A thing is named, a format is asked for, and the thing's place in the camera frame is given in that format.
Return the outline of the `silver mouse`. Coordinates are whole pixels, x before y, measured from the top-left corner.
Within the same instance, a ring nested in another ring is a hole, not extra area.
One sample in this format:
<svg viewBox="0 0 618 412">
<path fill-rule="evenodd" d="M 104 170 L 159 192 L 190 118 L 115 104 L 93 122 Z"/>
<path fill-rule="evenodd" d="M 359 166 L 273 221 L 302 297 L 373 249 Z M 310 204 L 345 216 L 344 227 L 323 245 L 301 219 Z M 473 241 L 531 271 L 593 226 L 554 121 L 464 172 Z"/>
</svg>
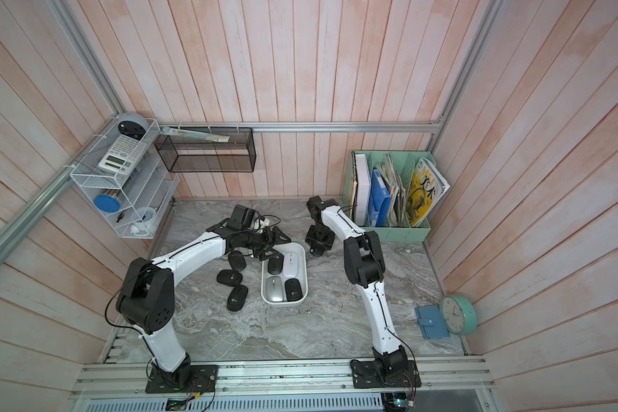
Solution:
<svg viewBox="0 0 618 412">
<path fill-rule="evenodd" d="M 269 302 L 279 303 L 284 301 L 284 287 L 280 276 L 270 276 L 266 280 L 265 293 Z"/>
</svg>

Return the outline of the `white mouse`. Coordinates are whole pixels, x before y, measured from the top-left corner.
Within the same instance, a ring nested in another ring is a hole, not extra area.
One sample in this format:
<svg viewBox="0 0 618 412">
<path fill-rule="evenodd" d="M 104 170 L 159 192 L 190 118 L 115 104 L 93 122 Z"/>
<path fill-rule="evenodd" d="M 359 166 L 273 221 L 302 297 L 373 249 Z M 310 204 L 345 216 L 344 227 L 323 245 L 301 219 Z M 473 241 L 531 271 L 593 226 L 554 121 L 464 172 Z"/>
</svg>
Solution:
<svg viewBox="0 0 618 412">
<path fill-rule="evenodd" d="M 284 254 L 283 276 L 287 279 L 297 278 L 300 268 L 300 258 L 295 252 Z"/>
</svg>

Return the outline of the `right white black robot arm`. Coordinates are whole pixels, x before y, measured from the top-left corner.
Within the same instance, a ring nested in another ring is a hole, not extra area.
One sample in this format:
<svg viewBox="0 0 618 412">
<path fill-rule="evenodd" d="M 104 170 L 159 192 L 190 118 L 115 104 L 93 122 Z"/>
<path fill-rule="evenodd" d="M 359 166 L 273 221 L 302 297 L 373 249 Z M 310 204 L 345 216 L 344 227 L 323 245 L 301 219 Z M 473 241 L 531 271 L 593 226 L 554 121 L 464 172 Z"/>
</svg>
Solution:
<svg viewBox="0 0 618 412">
<path fill-rule="evenodd" d="M 406 372 L 410 365 L 406 345 L 396 334 L 386 302 L 386 263 L 379 235 L 357 226 L 333 199 L 311 197 L 307 209 L 314 220 L 306 236 L 312 255 L 322 256 L 336 239 L 343 243 L 344 271 L 362 297 L 373 334 L 376 373 L 389 379 Z"/>
</svg>

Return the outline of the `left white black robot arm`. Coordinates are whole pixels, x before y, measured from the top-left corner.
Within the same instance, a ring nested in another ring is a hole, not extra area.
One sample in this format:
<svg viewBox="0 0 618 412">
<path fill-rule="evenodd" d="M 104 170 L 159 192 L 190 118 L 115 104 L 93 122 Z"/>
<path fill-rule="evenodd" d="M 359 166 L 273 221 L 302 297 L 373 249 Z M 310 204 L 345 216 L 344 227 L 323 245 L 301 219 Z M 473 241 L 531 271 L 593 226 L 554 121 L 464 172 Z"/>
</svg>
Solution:
<svg viewBox="0 0 618 412">
<path fill-rule="evenodd" d="M 183 247 L 130 263 L 115 306 L 141 335 L 161 372 L 180 373 L 190 364 L 172 325 L 175 288 L 205 264 L 234 251 L 249 250 L 263 262 L 278 254 L 274 247 L 291 242 L 278 226 L 261 220 L 257 211 L 238 204 L 229 218 L 208 227 Z"/>
</svg>

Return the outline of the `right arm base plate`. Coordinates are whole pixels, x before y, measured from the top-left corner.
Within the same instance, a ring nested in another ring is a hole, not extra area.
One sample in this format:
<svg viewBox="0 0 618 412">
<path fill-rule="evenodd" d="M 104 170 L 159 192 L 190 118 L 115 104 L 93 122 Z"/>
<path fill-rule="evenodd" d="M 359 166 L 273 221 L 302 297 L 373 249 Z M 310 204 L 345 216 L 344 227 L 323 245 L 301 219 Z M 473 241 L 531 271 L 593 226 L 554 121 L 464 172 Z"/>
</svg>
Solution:
<svg viewBox="0 0 618 412">
<path fill-rule="evenodd" d="M 388 374 L 378 370 L 374 360 L 351 360 L 350 371 L 352 372 L 355 389 L 383 389 L 411 387 L 417 389 L 422 386 L 422 381 L 415 363 L 409 362 L 403 371 Z"/>
</svg>

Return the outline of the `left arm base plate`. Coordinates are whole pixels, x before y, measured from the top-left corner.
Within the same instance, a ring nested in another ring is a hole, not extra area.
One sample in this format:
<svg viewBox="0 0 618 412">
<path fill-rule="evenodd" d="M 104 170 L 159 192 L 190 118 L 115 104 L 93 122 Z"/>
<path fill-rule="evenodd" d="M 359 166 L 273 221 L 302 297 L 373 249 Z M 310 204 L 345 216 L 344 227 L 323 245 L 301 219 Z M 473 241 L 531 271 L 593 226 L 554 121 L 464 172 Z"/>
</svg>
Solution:
<svg viewBox="0 0 618 412">
<path fill-rule="evenodd" d="M 173 372 L 154 366 L 145 388 L 147 394 L 172 394 L 187 392 L 213 392 L 218 365 L 181 365 Z"/>
</svg>

